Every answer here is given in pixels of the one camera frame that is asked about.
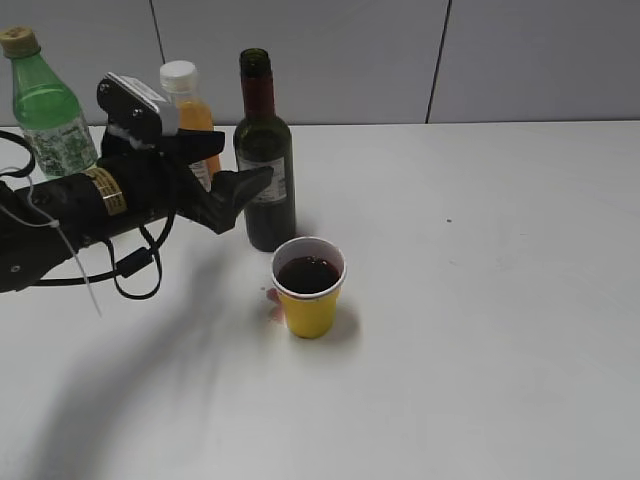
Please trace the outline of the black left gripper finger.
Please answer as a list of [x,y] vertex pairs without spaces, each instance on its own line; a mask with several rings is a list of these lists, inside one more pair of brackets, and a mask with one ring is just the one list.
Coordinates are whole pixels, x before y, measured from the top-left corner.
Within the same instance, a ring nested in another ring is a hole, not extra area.
[[272,177],[273,168],[268,166],[217,172],[211,190],[200,200],[199,223],[216,234],[232,230],[238,216],[270,185]]
[[179,129],[175,135],[163,136],[159,150],[184,165],[207,160],[219,155],[225,147],[225,133]]

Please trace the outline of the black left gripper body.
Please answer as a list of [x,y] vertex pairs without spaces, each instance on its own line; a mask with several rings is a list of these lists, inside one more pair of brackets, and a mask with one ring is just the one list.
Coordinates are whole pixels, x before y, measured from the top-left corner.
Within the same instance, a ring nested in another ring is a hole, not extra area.
[[98,165],[112,173],[122,188],[125,200],[135,212],[183,210],[193,214],[199,209],[205,190],[190,166],[159,150],[135,150],[106,129],[101,141]]

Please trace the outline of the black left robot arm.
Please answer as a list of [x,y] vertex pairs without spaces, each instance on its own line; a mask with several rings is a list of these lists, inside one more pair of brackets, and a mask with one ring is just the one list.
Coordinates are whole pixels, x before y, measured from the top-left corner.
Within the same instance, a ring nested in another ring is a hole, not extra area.
[[[216,234],[231,230],[237,215],[234,173],[214,174],[205,188],[191,171],[224,143],[217,132],[140,136],[110,126],[95,167],[19,189],[3,183],[2,292],[119,282],[149,265],[161,273],[160,249],[177,217]],[[98,243],[108,251],[106,272],[47,276]]]

